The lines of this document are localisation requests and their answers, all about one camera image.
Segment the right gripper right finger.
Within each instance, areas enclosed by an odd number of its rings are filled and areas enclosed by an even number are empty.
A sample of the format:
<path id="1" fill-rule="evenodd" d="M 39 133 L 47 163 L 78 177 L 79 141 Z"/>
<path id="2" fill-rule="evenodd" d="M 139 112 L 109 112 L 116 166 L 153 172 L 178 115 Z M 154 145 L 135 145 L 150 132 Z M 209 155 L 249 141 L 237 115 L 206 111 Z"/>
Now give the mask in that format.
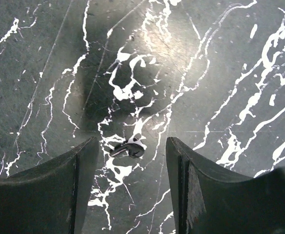
<path id="1" fill-rule="evenodd" d="M 252 178 L 176 137 L 166 141 L 166 162 L 178 234 L 285 234 L 285 167 Z"/>

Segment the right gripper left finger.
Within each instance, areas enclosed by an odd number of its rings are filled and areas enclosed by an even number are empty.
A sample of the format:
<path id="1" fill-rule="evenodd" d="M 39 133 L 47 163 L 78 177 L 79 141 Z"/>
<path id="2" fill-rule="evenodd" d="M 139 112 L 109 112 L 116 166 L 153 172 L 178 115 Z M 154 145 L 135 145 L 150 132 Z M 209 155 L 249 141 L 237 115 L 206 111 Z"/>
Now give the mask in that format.
<path id="1" fill-rule="evenodd" d="M 79 234 L 97 166 L 92 137 L 70 151 L 0 178 L 0 234 Z"/>

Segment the black earbud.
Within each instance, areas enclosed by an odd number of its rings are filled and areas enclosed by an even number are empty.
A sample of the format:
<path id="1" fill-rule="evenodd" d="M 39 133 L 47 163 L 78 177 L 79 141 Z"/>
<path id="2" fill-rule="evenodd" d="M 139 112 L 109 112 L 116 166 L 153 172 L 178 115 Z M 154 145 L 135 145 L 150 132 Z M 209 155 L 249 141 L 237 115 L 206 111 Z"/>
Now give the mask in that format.
<path id="1" fill-rule="evenodd" d="M 117 144 L 113 150 L 110 150 L 110 156 L 115 157 L 123 152 L 128 152 L 128 156 L 131 158 L 140 158 L 143 156 L 145 149 L 138 139 L 133 138 Z"/>

